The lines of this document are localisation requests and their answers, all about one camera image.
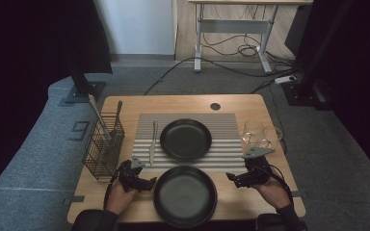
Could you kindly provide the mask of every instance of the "clear glass cup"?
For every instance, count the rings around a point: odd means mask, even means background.
[[[242,141],[245,143],[255,143],[256,137],[263,131],[263,124],[254,119],[245,122],[243,129]]]
[[[259,147],[276,149],[276,144],[281,141],[283,134],[277,127],[267,126],[262,133],[256,138],[256,145]]]

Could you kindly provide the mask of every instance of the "person's right hand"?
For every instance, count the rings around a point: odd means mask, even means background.
[[[119,179],[116,179],[111,188],[106,210],[119,215],[128,207],[137,192],[137,190],[125,192]]]
[[[272,171],[279,176],[278,172],[273,168]],[[258,190],[263,199],[276,209],[284,208],[290,204],[287,192],[279,181],[273,177],[270,177],[269,180],[262,185],[252,185],[251,187]]]

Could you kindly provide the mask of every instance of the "power strip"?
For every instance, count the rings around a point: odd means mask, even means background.
[[[289,76],[285,76],[285,77],[280,77],[280,78],[276,78],[275,79],[275,84],[282,84],[282,83],[287,83],[287,82],[292,82],[292,81],[296,81],[297,78],[294,77],[294,75],[289,75]]]

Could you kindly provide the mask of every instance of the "cable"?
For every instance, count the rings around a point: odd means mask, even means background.
[[[176,68],[178,65],[180,65],[180,64],[182,64],[182,63],[184,63],[184,62],[187,62],[187,61],[189,61],[189,60],[194,60],[195,58],[188,58],[188,59],[185,59],[185,60],[183,60],[183,61],[181,61],[181,62],[179,62],[178,64],[175,64],[173,67],[171,67],[169,70],[167,70],[164,74],[163,74],[163,76],[161,76],[153,85],[151,85],[151,87],[149,87],[148,88],[148,90],[146,90],[146,92],[144,93],[144,95],[147,95],[148,93],[149,93],[149,91],[152,89],[152,88],[154,88],[159,82],[161,82],[163,79],[164,79],[164,77],[168,74],[168,73],[170,73],[174,68]]]
[[[264,5],[262,20],[264,20],[264,14],[266,13],[266,7],[267,7],[267,5]]]
[[[269,85],[269,91],[272,94],[272,102],[273,102],[273,105],[275,105],[275,113],[276,113],[276,117],[278,119],[278,122],[280,123],[281,133],[284,134],[284,126],[283,126],[283,123],[281,122],[280,116],[278,115],[278,106],[276,105],[275,94],[272,91],[272,86],[271,85]],[[281,139],[281,142],[284,144],[284,155],[287,155],[287,144],[284,140],[284,136]]]
[[[252,75],[252,74],[245,73],[245,72],[242,72],[242,71],[239,71],[239,70],[236,70],[236,69],[229,68],[229,67],[224,66],[224,65],[221,65],[221,64],[216,64],[215,62],[212,62],[212,61],[206,60],[206,59],[204,59],[204,58],[188,58],[188,59],[185,59],[185,60],[183,60],[183,61],[179,62],[178,64],[175,64],[173,67],[171,67],[169,70],[167,70],[167,71],[166,71],[166,72],[165,72],[165,73],[164,73],[164,74],[163,74],[163,75],[162,75],[162,76],[161,76],[157,81],[155,81],[155,83],[154,83],[154,84],[152,84],[152,85],[151,85],[151,87],[149,87],[149,88],[145,91],[144,95],[147,95],[147,94],[149,93],[149,91],[150,91],[153,87],[155,87],[159,82],[162,82],[162,80],[165,78],[165,76],[166,76],[168,73],[170,73],[173,69],[175,69],[178,65],[180,65],[180,64],[182,64],[182,63],[184,63],[184,62],[187,62],[187,61],[190,61],[190,60],[196,60],[196,59],[200,59],[200,60],[202,60],[202,61],[209,62],[209,63],[211,63],[211,64],[217,65],[217,66],[222,67],[222,68],[224,68],[224,69],[227,69],[227,70],[233,71],[233,72],[235,72],[235,73],[242,74],[242,75],[247,75],[247,76],[251,76],[251,77],[269,77],[269,76],[273,76],[273,75],[275,75],[275,74],[280,74],[280,73],[282,73],[281,75],[279,75],[279,76],[278,76],[278,77],[280,77],[280,76],[286,75],[286,74],[288,74],[288,73],[292,72],[293,70],[295,70],[295,68],[290,68],[290,69],[281,70],[281,71],[274,72],[274,73],[269,73],[269,74],[263,74],[263,75]],[[274,80],[275,80],[275,79],[272,79],[272,80],[268,81],[268,82],[269,82],[269,84],[271,84]]]
[[[235,39],[235,38],[239,38],[239,37],[243,37],[243,40],[245,42],[245,45],[240,45],[238,46],[238,51],[235,52],[235,53],[228,53],[228,54],[225,54],[225,53],[222,53],[220,51],[218,51],[217,49],[213,48],[212,46],[215,46],[215,45],[218,45],[218,44],[221,44],[221,43],[224,43],[226,41],[229,41],[231,39]],[[209,49],[212,49],[213,51],[215,51],[216,53],[222,55],[222,56],[234,56],[234,55],[238,55],[240,54],[241,56],[243,57],[254,57],[255,55],[257,55],[257,49],[256,49],[256,46],[254,45],[250,45],[248,44],[248,42],[246,41],[246,39],[252,39],[254,40],[255,42],[257,42],[258,45],[260,45],[259,41],[257,41],[255,38],[252,38],[250,36],[248,36],[247,34],[244,34],[244,35],[237,35],[237,36],[233,36],[233,37],[230,37],[230,38],[227,38],[225,40],[222,40],[222,41],[219,41],[219,42],[216,42],[216,43],[209,43],[207,40],[206,40],[206,37],[205,37],[205,34],[203,34],[203,40],[205,41],[206,44],[208,45],[205,45],[205,44],[201,44],[203,47],[206,47],[206,48],[209,48]],[[247,51],[247,50],[251,50],[252,51],[252,54],[249,55],[249,54],[246,54],[244,53],[244,51]]]
[[[281,172],[281,170],[280,170],[278,167],[276,167],[276,166],[274,166],[274,165],[269,165],[269,166],[270,166],[270,167],[274,167],[274,168],[278,171],[278,173],[280,174],[281,179],[283,179],[283,180],[284,180],[283,173]]]
[[[259,8],[259,5],[256,5],[256,10],[254,11],[254,14],[251,16],[251,19],[254,19],[256,17],[257,9]]]
[[[114,181],[117,179],[117,177],[119,177],[119,170],[118,169],[116,169],[116,171],[114,172],[113,176],[111,177],[111,179],[109,181],[109,184],[107,185],[107,190],[106,190],[106,193],[104,195],[104,201],[103,201],[103,210],[105,210],[106,207],[107,207],[108,197],[110,196],[111,188],[113,186]]]
[[[284,66],[284,67],[290,67],[290,68],[292,68],[293,66],[292,65],[289,65],[289,64],[278,64],[278,63],[275,63],[275,65],[273,66],[273,68],[275,69],[275,71],[276,72],[279,72],[279,71],[281,71],[281,70],[278,70],[278,67],[279,66]]]
[[[251,94],[254,94],[254,93],[256,93],[258,90],[261,90],[261,89],[263,89],[264,87],[266,87],[266,86],[268,86],[268,85],[270,85],[270,84],[272,84],[272,82],[273,81],[275,81],[274,79],[272,79],[272,80],[269,80],[269,81],[266,81],[266,82],[263,82],[261,85],[259,85],[256,89],[254,89],[252,92],[251,92]]]
[[[242,19],[243,17],[245,17],[245,18],[246,18],[246,16],[247,16],[246,11],[248,10],[248,8],[249,8],[249,6],[246,6],[246,7],[245,7],[245,10],[242,12],[242,16],[240,16],[240,17],[238,18],[238,20]]]
[[[269,51],[266,51],[267,55],[269,55],[270,57],[273,57],[274,59],[277,59],[277,60],[282,60],[282,61],[286,61],[286,62],[295,62],[295,60],[289,60],[289,59],[285,59],[285,58],[282,58],[282,57],[279,57],[279,56],[276,56],[272,53],[270,53]]]
[[[222,19],[219,14],[218,14],[218,10],[216,9],[216,4],[213,5],[213,7],[215,8],[215,15],[219,18],[219,19]]]
[[[270,60],[272,60],[273,62],[275,62],[275,64],[277,64],[277,66],[279,65],[287,65],[287,66],[292,66],[293,64],[290,64],[288,62],[284,62],[284,61],[278,61],[278,60],[274,60],[273,58],[269,57]]]
[[[293,201],[293,195],[290,191],[290,187],[287,185],[287,183],[284,181],[284,179],[281,179],[281,177],[277,176],[276,174],[269,172],[261,167],[254,167],[254,169],[257,169],[261,172],[264,172],[265,174],[269,175],[270,177],[275,178],[284,188],[284,190],[287,192],[288,198],[290,199],[291,204],[294,206],[294,201]]]
[[[273,62],[278,63],[278,64],[285,64],[285,65],[289,65],[289,66],[292,66],[294,64],[294,63],[289,63],[289,62],[286,62],[286,61],[283,61],[283,60],[275,59],[272,56],[269,56],[269,58],[270,58],[270,60],[272,60]]]

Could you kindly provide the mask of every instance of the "wooden table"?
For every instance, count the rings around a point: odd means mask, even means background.
[[[242,135],[246,120],[256,119],[264,125],[272,125],[263,98],[256,94],[225,95],[158,95],[158,96],[110,96],[102,113],[114,113],[119,100],[122,100],[120,119],[125,131],[119,161],[131,159],[134,139],[139,121],[139,114],[235,114],[239,134]],[[212,103],[218,103],[218,111],[211,109]],[[278,167],[290,186],[296,191],[297,186],[287,164],[281,146],[274,153],[266,155],[268,162]],[[141,178],[159,177],[163,172],[142,172]],[[252,219],[263,213],[274,213],[275,209],[266,203],[254,189],[237,189],[224,172],[206,172],[214,181],[218,191],[218,205],[211,219]],[[67,220],[73,223],[77,215],[86,209],[102,209],[104,193],[108,180],[96,180],[86,167],[83,167],[75,197],[82,197],[82,202],[72,202]],[[294,197],[295,209],[299,217],[304,216],[305,208],[300,197]],[[156,214],[152,191],[140,192],[129,208],[119,216],[119,222],[162,221]]]
[[[262,62],[266,73],[272,72],[266,57],[266,46],[275,23],[279,5],[310,5],[312,0],[188,0],[198,5],[197,13],[197,45],[195,50],[195,72],[200,72],[202,33],[229,33],[229,34],[260,34],[263,36],[261,44],[256,48],[257,55]],[[222,20],[203,18],[205,4],[217,5],[273,5],[272,15],[268,20]]]

